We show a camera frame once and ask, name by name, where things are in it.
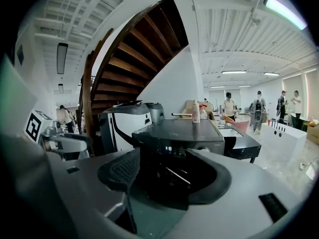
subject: white ceiling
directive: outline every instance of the white ceiling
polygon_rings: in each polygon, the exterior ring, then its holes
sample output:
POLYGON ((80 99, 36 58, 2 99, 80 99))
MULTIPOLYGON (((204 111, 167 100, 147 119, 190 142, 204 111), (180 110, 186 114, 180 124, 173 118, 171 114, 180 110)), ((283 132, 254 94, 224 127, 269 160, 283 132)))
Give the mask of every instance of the white ceiling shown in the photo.
MULTIPOLYGON (((68 91, 55 95, 57 106, 77 104, 76 86, 79 75, 83 74, 83 54, 102 24, 123 1, 46 0, 39 10, 34 20, 35 38, 42 42, 48 76, 55 91, 61 83, 68 91), (64 75, 56 72, 59 42, 69 45, 64 75)), ((264 72, 285 75, 318 63, 317 48, 307 28, 300 31, 265 8, 263 0, 193 1, 204 87, 255 85, 272 79, 264 76, 264 72), (248 72, 221 74, 229 70, 248 72)), ((288 0, 280 1, 298 14, 288 0)))
POLYGON ((307 28, 300 31, 263 1, 194 0, 204 87, 255 85, 273 79, 264 72, 285 75, 318 63, 307 28), (231 70, 247 73, 221 74, 231 70))

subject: pink object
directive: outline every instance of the pink object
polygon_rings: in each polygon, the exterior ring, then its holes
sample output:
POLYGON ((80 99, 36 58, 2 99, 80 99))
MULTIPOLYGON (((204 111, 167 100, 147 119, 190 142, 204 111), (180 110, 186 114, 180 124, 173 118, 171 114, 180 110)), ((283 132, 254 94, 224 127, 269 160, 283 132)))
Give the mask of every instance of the pink object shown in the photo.
POLYGON ((249 124, 249 121, 244 121, 244 122, 234 122, 234 121, 228 121, 227 123, 233 124, 235 127, 237 127, 240 131, 243 133, 246 133, 247 127, 249 124))

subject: floor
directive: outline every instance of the floor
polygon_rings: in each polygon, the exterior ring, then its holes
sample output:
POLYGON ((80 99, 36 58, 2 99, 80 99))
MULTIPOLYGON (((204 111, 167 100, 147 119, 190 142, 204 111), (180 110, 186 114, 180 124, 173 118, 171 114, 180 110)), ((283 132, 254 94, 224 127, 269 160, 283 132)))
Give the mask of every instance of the floor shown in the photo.
MULTIPOLYGON (((236 121, 247 121, 249 119, 248 115, 239 115, 236 121)), ((302 171, 300 170, 300 163, 308 164, 319 158, 319 145, 306 139, 303 152, 295 156, 289 163, 286 163, 278 159, 279 154, 275 149, 262 143, 260 131, 257 129, 253 132, 253 125, 248 126, 247 134, 262 145, 254 164, 272 173, 301 199, 305 199, 311 192, 314 181, 306 175, 306 168, 302 171)))

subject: man in black shirt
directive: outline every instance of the man in black shirt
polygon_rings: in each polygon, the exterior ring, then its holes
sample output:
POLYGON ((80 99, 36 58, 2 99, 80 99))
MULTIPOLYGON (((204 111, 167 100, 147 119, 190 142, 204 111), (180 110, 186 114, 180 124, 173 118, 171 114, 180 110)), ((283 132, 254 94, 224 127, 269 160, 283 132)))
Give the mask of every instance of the man in black shirt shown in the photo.
POLYGON ((286 114, 286 105, 288 104, 287 101, 285 101, 285 95, 286 91, 282 90, 281 91, 281 96, 278 98, 278 105, 277 105, 277 115, 280 112, 280 118, 279 118, 279 123, 283 124, 284 123, 284 117, 286 114))

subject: bottle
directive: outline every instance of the bottle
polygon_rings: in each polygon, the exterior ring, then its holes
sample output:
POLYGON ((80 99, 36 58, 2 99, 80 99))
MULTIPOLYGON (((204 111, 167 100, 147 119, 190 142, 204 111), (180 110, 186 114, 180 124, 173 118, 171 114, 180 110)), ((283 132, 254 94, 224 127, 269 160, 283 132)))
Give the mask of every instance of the bottle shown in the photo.
POLYGON ((193 120, 193 123, 200 123, 199 118, 199 104, 197 100, 194 100, 193 106, 191 108, 191 118, 193 120))

